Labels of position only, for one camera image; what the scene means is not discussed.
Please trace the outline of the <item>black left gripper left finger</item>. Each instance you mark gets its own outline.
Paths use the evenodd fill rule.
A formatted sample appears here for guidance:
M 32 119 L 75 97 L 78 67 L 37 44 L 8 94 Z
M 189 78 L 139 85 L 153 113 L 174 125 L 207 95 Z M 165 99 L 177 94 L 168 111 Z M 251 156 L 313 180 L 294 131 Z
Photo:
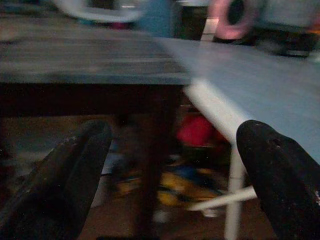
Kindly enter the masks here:
M 103 120 L 87 121 L 59 142 L 1 209 L 1 239 L 77 239 L 111 142 Z

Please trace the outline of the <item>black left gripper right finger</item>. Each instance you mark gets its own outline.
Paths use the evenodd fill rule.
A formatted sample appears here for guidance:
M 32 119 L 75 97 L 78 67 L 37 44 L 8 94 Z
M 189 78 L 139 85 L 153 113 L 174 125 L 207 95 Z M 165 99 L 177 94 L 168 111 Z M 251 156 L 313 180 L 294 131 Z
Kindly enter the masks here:
M 236 145 L 279 240 L 320 238 L 320 166 L 292 138 L 257 120 L 243 122 Z

